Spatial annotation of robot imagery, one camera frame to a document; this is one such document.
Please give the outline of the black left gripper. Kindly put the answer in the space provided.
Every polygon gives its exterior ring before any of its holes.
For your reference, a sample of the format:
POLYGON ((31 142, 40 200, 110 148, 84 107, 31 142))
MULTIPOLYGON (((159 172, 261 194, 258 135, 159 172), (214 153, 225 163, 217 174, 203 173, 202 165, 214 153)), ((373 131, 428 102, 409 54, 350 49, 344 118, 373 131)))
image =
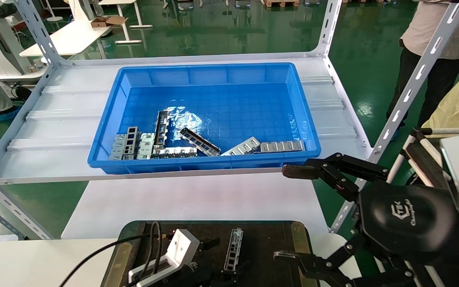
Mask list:
POLYGON ((213 260, 220 256, 222 239, 203 239, 199 245, 197 261, 183 265, 165 279, 166 287, 240 287, 240 282, 249 273, 253 262, 238 263, 233 270, 228 269, 226 259, 213 260))

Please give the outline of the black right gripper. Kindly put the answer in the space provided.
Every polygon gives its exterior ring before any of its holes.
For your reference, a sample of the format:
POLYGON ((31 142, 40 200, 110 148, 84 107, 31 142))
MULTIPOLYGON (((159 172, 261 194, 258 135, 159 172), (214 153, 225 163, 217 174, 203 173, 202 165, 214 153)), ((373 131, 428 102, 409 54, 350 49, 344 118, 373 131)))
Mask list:
POLYGON ((274 260, 295 265, 304 277, 331 287, 403 287, 414 281, 414 271, 407 267, 355 279, 344 275, 341 265, 364 247, 375 255, 411 263, 459 265, 459 213, 450 192, 423 185, 391 185, 384 182, 388 173, 386 167, 341 153, 309 158, 302 165, 284 165, 282 175, 287 178, 321 179, 346 201, 358 201, 363 235, 356 234, 327 259, 281 250, 273 253, 274 260), (373 183, 359 193, 348 175, 373 183))

